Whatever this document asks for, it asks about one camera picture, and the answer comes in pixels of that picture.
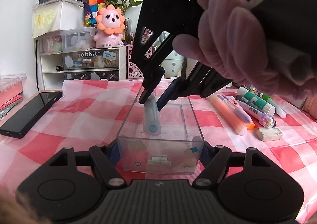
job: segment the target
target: pink lion toy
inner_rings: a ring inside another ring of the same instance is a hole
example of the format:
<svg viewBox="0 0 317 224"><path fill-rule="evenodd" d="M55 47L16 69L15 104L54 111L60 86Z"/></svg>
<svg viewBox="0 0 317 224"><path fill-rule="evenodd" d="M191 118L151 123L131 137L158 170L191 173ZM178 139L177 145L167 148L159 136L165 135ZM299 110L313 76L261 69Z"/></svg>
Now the pink lion toy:
<svg viewBox="0 0 317 224"><path fill-rule="evenodd" d="M113 5L107 8L101 8L100 15L96 16L98 23L98 33L94 36L96 47L99 49L111 47L123 47L123 34L122 30L125 27L124 16L121 15L121 9L115 9Z"/></svg>

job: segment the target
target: purple glove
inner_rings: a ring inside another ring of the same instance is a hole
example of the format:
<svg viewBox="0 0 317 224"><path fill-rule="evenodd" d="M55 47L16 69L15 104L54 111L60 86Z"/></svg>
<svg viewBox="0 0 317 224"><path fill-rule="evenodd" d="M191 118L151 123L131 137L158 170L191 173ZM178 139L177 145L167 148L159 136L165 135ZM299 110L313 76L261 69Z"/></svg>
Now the purple glove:
<svg viewBox="0 0 317 224"><path fill-rule="evenodd" d="M197 1L205 10L198 26L199 40L188 34L177 36L173 41L177 53L269 95L317 95L315 79L298 86L270 67L264 31L247 0Z"/></svg>

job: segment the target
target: red checkered tablecloth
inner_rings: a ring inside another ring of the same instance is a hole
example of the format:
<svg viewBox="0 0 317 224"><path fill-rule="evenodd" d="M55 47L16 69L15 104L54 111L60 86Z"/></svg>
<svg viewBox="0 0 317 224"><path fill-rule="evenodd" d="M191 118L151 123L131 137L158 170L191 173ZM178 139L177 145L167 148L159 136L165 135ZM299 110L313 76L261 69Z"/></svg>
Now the red checkered tablecloth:
<svg viewBox="0 0 317 224"><path fill-rule="evenodd" d="M12 194L18 185L41 164L65 146L85 151L96 144L109 144L116 137L126 114L141 86L140 81L79 81L66 80L63 97L33 126L23 139L0 138L0 187ZM219 91L233 95L235 89ZM204 138L211 145L227 146L244 152L256 147L289 173L305 192L305 201L297 220L303 223L317 209L317 123L296 107L274 97L287 117L275 116L283 132L279 141L262 142L254 131L236 135L219 112L205 99L190 97ZM203 169L198 165L194 175L145 174L117 170L131 179L179 179L192 182ZM89 167L80 171L91 173Z"/></svg>

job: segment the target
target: purple marker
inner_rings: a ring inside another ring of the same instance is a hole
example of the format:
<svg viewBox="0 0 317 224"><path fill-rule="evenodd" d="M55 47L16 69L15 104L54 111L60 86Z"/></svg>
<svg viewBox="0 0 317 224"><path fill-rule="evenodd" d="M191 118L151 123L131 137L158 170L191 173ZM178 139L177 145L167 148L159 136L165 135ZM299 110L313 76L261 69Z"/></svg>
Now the purple marker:
<svg viewBox="0 0 317 224"><path fill-rule="evenodd" d="M243 110L236 107L233 103L231 103L226 96L217 95L217 97L221 99L222 102L225 105L227 105L227 107L230 108L233 111L233 113L243 121L243 123L246 123L246 124L252 123L251 117L247 113L245 113Z"/></svg>
<svg viewBox="0 0 317 224"><path fill-rule="evenodd" d="M256 119L259 120L259 123L267 128L275 127L276 122L272 116L265 112L259 112L255 108L250 107L248 104L245 104L242 101L238 101L239 105L248 112L251 116L254 116Z"/></svg>

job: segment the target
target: black phone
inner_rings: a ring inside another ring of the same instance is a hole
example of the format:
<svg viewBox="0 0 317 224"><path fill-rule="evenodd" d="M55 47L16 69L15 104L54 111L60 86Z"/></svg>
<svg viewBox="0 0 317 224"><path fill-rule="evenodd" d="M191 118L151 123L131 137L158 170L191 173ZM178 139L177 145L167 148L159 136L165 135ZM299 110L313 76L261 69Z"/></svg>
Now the black phone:
<svg viewBox="0 0 317 224"><path fill-rule="evenodd" d="M32 126L61 97L61 92L39 93L0 127L0 134L19 139L23 138Z"/></svg>

